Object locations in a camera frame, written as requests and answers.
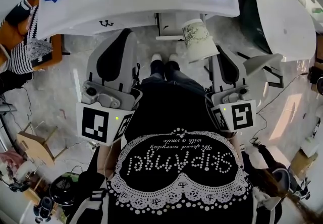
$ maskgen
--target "black t-shirt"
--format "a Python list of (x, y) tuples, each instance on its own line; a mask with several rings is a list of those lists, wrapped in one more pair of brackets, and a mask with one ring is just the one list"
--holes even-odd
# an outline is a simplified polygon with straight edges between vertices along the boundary
[(251, 223), (252, 185), (205, 98), (177, 85), (143, 90), (114, 177), (108, 223)]

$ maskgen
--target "floor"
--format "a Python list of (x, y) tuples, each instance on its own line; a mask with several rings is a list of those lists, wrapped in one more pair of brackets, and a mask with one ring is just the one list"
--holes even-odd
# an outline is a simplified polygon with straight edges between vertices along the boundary
[[(249, 56), (261, 52), (245, 39), (240, 31), (236, 19), (213, 17), (207, 21), (207, 27), (219, 44), (226, 45), (233, 52), (242, 52)], [(208, 74), (203, 69), (205, 61), (188, 64), (183, 43), (156, 41), (157, 28), (141, 27), (133, 29), (138, 37), (138, 62), (141, 64), (140, 79), (150, 74), (150, 59), (155, 52), (159, 52), (166, 60), (168, 55), (176, 52), (179, 55), (181, 71), (204, 87), (210, 86)], [(54, 168), (49, 169), (41, 165), (39, 173), (49, 181), (53, 181), (64, 172), (71, 171), (76, 165), (87, 169), (94, 151), (87, 142), (76, 135), (76, 109), (78, 100), (76, 82), (82, 86), (85, 80), (87, 60), (93, 50), (109, 34), (96, 37), (65, 36), (65, 50), (71, 55), (64, 56), (63, 61), (46, 71), (35, 72), (34, 79), (25, 84), (31, 102), (33, 130), (38, 136), (46, 137), (55, 126), (58, 131), (48, 143), (53, 155), (65, 147), (69, 149), (60, 156)], [(310, 61), (282, 63), (285, 86), (300, 73), (308, 71)], [(267, 104), (275, 98), (281, 89), (270, 87)], [(24, 129), (27, 125), (29, 101), (24, 89), (16, 89), (5, 93), (8, 103), (16, 106), (15, 121)], [(304, 137), (309, 136), (317, 122), (315, 110), (322, 104), (323, 97), (310, 90), (306, 76), (298, 77), (277, 98), (268, 105), (261, 115), (267, 121), (267, 128), (260, 131), (257, 137), (266, 145), (275, 145), (287, 160), (291, 160)], [(7, 114), (4, 119), (12, 137), (20, 131), (13, 116)], [(247, 151), (253, 153), (249, 146), (249, 139), (260, 129), (265, 127), (265, 121), (257, 116), (256, 124), (247, 131), (239, 132), (239, 141), (248, 146)]]

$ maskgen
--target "striped cloth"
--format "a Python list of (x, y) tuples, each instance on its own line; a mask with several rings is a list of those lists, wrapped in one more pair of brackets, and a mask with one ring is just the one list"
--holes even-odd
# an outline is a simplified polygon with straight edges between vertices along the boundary
[[(25, 73), (30, 73), (34, 71), (31, 65), (31, 62), (28, 58), (26, 45), (29, 39), (36, 38), (37, 36), (38, 6), (32, 7), (28, 3), (28, 0), (22, 0), (18, 4), (18, 6), (21, 6), (23, 9), (30, 11), (30, 17), (31, 17), (30, 28), (29, 28), (27, 37), (25, 37), (25, 39), (21, 43), (16, 45), (11, 50), (11, 53), (10, 53), (11, 58), (0, 66), (0, 73), (3, 73), (7, 70), (12, 71), (16, 74), (25, 74)], [(50, 38), (44, 39), (44, 41), (51, 43)]]

